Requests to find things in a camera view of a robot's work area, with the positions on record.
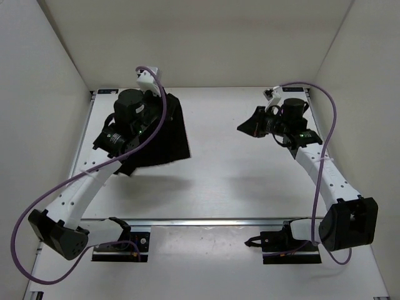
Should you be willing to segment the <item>black skirt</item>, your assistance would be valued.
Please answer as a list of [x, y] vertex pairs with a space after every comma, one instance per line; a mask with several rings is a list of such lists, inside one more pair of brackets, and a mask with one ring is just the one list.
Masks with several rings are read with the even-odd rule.
[[142, 150], [132, 154], [115, 175], [132, 176], [138, 168], [161, 166], [191, 157], [180, 100], [166, 94], [167, 114], [162, 128]]

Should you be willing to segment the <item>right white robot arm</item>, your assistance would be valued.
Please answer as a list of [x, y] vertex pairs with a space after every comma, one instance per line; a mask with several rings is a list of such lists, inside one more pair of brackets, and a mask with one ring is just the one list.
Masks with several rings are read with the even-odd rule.
[[295, 250], [303, 241], [323, 245], [328, 251], [371, 244], [374, 240], [378, 204], [363, 197], [339, 172], [327, 155], [322, 139], [308, 128], [304, 113], [309, 104], [298, 98], [285, 99], [281, 106], [258, 106], [237, 130], [254, 138], [270, 134], [281, 137], [279, 145], [287, 149], [316, 185], [327, 213], [314, 218], [288, 221], [280, 231], [281, 245]]

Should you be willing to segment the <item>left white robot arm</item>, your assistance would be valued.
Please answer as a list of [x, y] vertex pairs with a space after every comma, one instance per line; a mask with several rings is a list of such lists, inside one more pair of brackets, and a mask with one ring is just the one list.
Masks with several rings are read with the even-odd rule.
[[114, 112], [93, 143], [89, 157], [92, 169], [79, 175], [46, 209], [29, 214], [37, 237], [68, 261], [98, 244], [127, 247], [131, 233], [126, 222], [110, 217], [89, 227], [81, 218], [110, 176], [133, 173], [132, 156], [148, 153], [148, 145], [175, 120], [173, 114], [178, 109], [179, 100], [172, 94], [163, 99], [136, 89], [119, 93]]

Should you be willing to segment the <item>left blue corner label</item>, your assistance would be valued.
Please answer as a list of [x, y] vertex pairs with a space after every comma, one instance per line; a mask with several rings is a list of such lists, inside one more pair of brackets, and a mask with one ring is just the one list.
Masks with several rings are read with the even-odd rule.
[[117, 94], [119, 89], [98, 89], [97, 94]]

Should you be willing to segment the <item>blue corner label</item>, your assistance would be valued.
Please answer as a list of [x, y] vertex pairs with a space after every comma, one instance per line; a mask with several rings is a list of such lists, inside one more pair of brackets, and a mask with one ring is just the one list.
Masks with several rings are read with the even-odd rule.
[[284, 93], [303, 93], [304, 89], [302, 87], [282, 87], [282, 92]]
[[117, 94], [119, 89], [98, 89], [97, 94]]

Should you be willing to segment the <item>right blue corner label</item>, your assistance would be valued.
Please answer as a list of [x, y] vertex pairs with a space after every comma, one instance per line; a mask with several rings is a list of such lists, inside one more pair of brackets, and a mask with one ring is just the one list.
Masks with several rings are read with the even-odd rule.
[[302, 87], [282, 87], [282, 92], [284, 93], [303, 93], [304, 89]]

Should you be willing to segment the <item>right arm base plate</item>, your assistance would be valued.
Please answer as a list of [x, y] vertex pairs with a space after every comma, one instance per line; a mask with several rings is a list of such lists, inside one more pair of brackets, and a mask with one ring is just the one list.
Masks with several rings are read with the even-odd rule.
[[264, 265], [322, 263], [318, 247], [310, 241], [294, 239], [288, 224], [279, 231], [261, 231], [244, 244], [261, 248]]

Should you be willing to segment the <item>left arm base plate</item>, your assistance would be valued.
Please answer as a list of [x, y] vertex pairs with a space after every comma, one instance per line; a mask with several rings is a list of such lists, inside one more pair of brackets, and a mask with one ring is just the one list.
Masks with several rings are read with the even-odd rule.
[[110, 217], [89, 230], [88, 244], [93, 247], [93, 262], [146, 263], [151, 233], [126, 221]]

